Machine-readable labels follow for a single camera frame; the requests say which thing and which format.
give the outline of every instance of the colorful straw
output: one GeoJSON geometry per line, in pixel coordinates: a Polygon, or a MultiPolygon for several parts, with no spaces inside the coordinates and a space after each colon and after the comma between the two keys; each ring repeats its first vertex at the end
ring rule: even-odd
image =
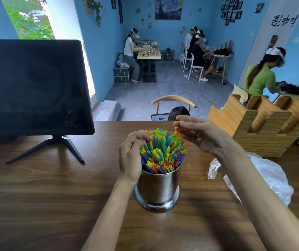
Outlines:
{"type": "Polygon", "coordinates": [[[153,141],[140,148],[142,169],[148,173],[164,174],[176,170],[183,162],[187,149],[185,143],[171,132],[157,128],[148,130],[153,141]]]}

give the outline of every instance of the monitor stand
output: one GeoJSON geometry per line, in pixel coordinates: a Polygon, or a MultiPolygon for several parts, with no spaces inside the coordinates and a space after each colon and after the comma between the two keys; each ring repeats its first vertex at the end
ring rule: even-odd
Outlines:
{"type": "Polygon", "coordinates": [[[28,156],[28,155],[32,154],[33,152],[36,152],[48,145],[57,144],[57,143],[65,144],[70,149],[70,151],[73,153],[73,155],[77,158],[77,160],[80,161],[81,163],[84,163],[84,160],[81,157],[80,153],[78,152],[78,150],[74,146],[73,142],[70,140],[70,138],[67,135],[53,135],[52,137],[53,138],[49,138],[49,139],[43,141],[42,143],[39,143],[38,145],[34,146],[33,148],[23,152],[19,156],[16,156],[15,158],[10,159],[9,161],[6,162],[6,164],[11,164],[14,161],[22,159],[23,157],[28,156]]]}

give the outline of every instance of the gray pants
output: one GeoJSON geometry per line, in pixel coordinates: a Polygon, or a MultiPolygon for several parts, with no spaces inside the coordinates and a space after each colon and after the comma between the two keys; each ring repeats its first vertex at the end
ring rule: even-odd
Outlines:
{"type": "Polygon", "coordinates": [[[134,69],[133,74],[132,74],[132,79],[133,80],[138,80],[140,66],[137,63],[137,61],[132,56],[125,55],[124,56],[124,62],[129,64],[131,66],[131,68],[134,69]]]}

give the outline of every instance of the woman in green shirt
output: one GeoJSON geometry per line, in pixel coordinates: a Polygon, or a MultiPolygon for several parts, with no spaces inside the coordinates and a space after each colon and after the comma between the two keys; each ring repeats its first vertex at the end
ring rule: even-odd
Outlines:
{"type": "Polygon", "coordinates": [[[286,50],[282,47],[269,48],[262,61],[257,65],[252,65],[246,72],[243,90],[252,95],[262,95],[265,88],[270,93],[281,90],[285,83],[276,84],[275,73],[271,71],[274,67],[282,67],[285,64],[286,50]]]}

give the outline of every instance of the metal cup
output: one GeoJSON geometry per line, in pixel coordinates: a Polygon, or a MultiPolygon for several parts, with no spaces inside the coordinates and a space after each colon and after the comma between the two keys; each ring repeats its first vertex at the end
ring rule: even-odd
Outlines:
{"type": "Polygon", "coordinates": [[[181,166],[165,174],[152,174],[142,170],[134,189],[135,200],[151,212],[170,211],[180,198],[180,172],[181,166]]]}

